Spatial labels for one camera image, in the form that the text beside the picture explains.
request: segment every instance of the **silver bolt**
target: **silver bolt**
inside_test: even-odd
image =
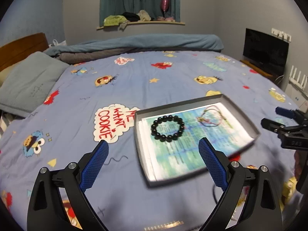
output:
[[[43,167],[43,168],[41,168],[40,173],[43,174],[43,173],[46,173],[46,171],[47,171],[47,168]]]
[[[231,165],[232,165],[233,167],[238,167],[238,166],[240,166],[240,164],[239,164],[237,161],[231,162]]]
[[[266,166],[262,166],[262,167],[261,167],[261,170],[262,170],[263,172],[267,172],[268,169],[267,169]]]
[[[69,168],[69,169],[74,169],[76,166],[77,166],[76,163],[75,163],[75,162],[72,162],[72,163],[70,163],[70,164],[68,165],[68,168]]]

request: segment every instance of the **black monitor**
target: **black monitor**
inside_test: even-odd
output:
[[[243,56],[251,59],[263,71],[281,76],[284,74],[289,43],[277,37],[246,29]]]

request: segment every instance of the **pink balloon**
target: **pink balloon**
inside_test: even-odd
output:
[[[161,10],[166,12],[169,9],[169,0],[161,0]]]

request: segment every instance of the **bed sheet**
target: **bed sheet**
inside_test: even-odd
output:
[[[281,195],[283,182],[294,174],[294,151],[282,149],[277,136],[262,129],[260,121],[267,117],[295,124],[275,114],[277,106],[296,109],[295,103],[231,57],[216,52],[160,51],[68,67],[46,101],[4,132],[0,140],[2,199],[26,230],[30,194],[40,168],[63,169],[104,138],[109,142],[109,156],[85,194],[109,230],[147,230],[172,221],[181,223],[173,230],[202,225],[215,207],[210,174],[148,188],[136,151],[133,114],[217,93],[230,97],[261,132],[238,160],[243,166],[266,165]],[[61,195],[67,200],[64,190]]]

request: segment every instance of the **blue gripper pad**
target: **blue gripper pad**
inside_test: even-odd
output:
[[[275,111],[276,111],[276,114],[288,117],[290,119],[293,119],[295,117],[293,110],[277,107]]]
[[[80,189],[84,193],[86,189],[91,188],[95,179],[100,172],[107,156],[109,154],[109,146],[106,141],[103,141],[95,154],[91,157],[84,170],[81,172]]]
[[[228,187],[226,171],[203,138],[199,141],[199,153],[215,185],[225,191]]]

